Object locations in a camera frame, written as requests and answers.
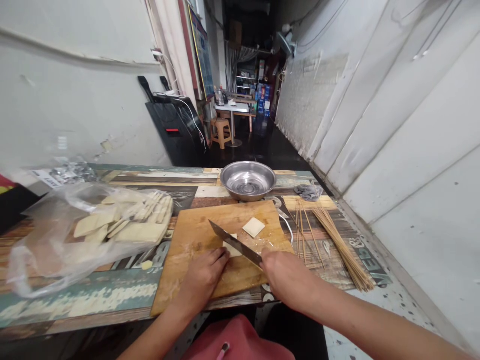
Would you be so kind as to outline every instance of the hand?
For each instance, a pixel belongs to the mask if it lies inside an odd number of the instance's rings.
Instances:
[[[264,248],[261,258],[260,267],[268,278],[273,294],[289,308],[305,313],[313,301],[313,289],[322,280],[290,252]]]
[[[173,300],[179,311],[193,319],[204,309],[229,259],[230,252],[221,247],[192,260],[180,291]]]

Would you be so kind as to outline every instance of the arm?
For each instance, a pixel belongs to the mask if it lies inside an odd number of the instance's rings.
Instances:
[[[282,302],[341,333],[374,359],[471,359],[424,328],[323,281],[291,253],[264,249],[262,259]]]
[[[207,305],[229,258],[230,253],[222,247],[193,260],[178,295],[119,359],[163,359]]]

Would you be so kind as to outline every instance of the bundle of skewers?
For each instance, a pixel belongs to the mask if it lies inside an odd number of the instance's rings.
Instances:
[[[344,242],[342,237],[340,236],[340,233],[335,226],[335,223],[330,216],[329,212],[325,210],[323,207],[317,207],[314,209],[311,209],[315,217],[320,221],[322,226],[325,228],[327,233],[330,235],[331,239],[333,240],[336,248],[338,249],[338,253],[340,254],[341,259],[345,263],[346,269],[348,270],[351,279],[353,280],[353,283],[355,284],[356,288],[360,291],[363,292],[368,292],[370,290],[373,290],[375,288],[374,284],[371,281],[370,276],[364,271],[364,269],[360,266],[360,264],[356,261],[352,253],[350,252],[349,247],[347,244]],[[323,265],[323,268],[325,268],[324,261],[322,259],[322,255],[320,253],[320,249],[317,245],[317,241],[314,236],[314,232],[312,230],[312,225],[310,223],[310,220],[307,216],[307,211],[305,210],[305,207],[301,202],[297,202],[297,206],[295,209],[295,225],[296,225],[296,234],[297,234],[297,254],[301,253],[301,248],[300,248],[300,236],[302,239],[302,247],[303,247],[303,260],[305,264],[307,263],[306,255],[305,255],[305,234],[304,234],[304,221],[303,221],[303,215],[302,212],[305,214],[308,226],[310,228],[310,233],[313,239],[313,243],[315,244],[316,250],[318,252],[318,256],[320,258],[320,261]]]

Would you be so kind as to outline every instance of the wooden cutting board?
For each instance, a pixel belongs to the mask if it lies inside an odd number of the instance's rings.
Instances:
[[[242,229],[251,218],[257,218],[265,224],[255,239]],[[183,210],[178,215],[151,316],[160,315],[177,295],[193,258],[222,246],[223,241],[214,233],[209,220],[230,234],[237,234],[238,240],[257,253],[268,246],[276,251],[294,254],[290,239],[286,238],[280,226],[279,214],[273,201]],[[228,261],[212,299],[266,283],[267,278],[260,268],[243,256],[234,257]]]

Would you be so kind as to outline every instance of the bamboo skewer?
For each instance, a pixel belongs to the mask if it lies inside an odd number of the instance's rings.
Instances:
[[[305,262],[305,266],[307,265],[307,257],[305,256],[305,235],[304,235],[304,219],[302,217],[302,209],[300,209],[300,226],[301,226],[301,235],[302,235],[302,238],[301,238],[301,243],[303,244],[303,261]]]
[[[340,233],[335,226],[335,223],[332,220],[329,212],[322,207],[313,209],[312,212],[335,243],[356,288],[364,292],[373,290],[375,286],[372,284],[370,277],[353,257],[349,247],[345,244],[344,240],[340,236]]]
[[[303,208],[303,212],[305,213],[306,221],[308,223],[308,227],[310,228],[311,238],[313,239],[313,243],[315,244],[316,251],[318,252],[318,257],[320,258],[321,265],[325,269],[324,260],[322,259],[322,254],[320,253],[319,246],[317,245],[317,240],[315,240],[314,231],[312,229],[312,225],[310,224],[309,216],[307,215],[307,211],[305,210],[305,206],[302,204],[301,207]]]
[[[299,207],[296,207],[296,208],[295,208],[295,217],[293,217],[293,215],[292,215],[292,218],[291,218],[291,219],[293,220],[293,223],[295,224],[296,230],[297,230],[297,232],[296,232],[296,238],[297,238],[296,249],[297,249],[297,252],[296,252],[296,254],[297,254],[297,256],[298,256],[299,258],[301,258],[301,257],[302,257],[302,253],[300,252],[300,250],[301,250],[301,248],[300,248],[300,235],[303,237],[303,240],[306,240],[307,238],[305,237],[305,234],[304,234],[303,232],[301,232],[301,230],[300,230],[299,214],[300,214],[300,208],[299,208]],[[310,244],[309,244],[308,241],[306,242],[306,244],[308,245],[308,248],[310,249],[310,251],[313,253],[314,251],[313,251],[313,249],[312,249],[312,247],[310,246]]]
[[[296,203],[297,207],[295,209],[295,218],[296,218],[296,253],[298,257],[300,257],[300,228],[299,228],[299,207],[298,207],[298,202]]]

